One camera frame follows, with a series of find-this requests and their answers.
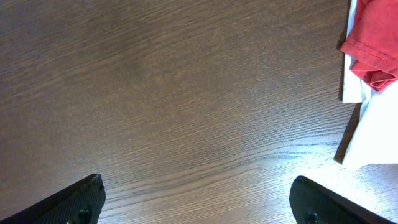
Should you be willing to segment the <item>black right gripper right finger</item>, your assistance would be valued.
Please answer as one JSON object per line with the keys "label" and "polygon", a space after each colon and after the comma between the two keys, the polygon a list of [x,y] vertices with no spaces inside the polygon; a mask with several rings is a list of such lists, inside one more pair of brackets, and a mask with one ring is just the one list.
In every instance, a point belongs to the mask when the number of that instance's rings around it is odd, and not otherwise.
{"label": "black right gripper right finger", "polygon": [[302,175],[292,183],[289,203],[298,224],[394,224]]}

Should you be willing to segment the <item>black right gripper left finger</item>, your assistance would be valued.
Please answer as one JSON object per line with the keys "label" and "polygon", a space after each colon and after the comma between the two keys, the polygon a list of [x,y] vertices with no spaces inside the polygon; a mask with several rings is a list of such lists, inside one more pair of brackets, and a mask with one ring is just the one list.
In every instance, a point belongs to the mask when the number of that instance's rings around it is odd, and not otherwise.
{"label": "black right gripper left finger", "polygon": [[91,174],[1,224],[97,224],[106,200],[100,174]]}

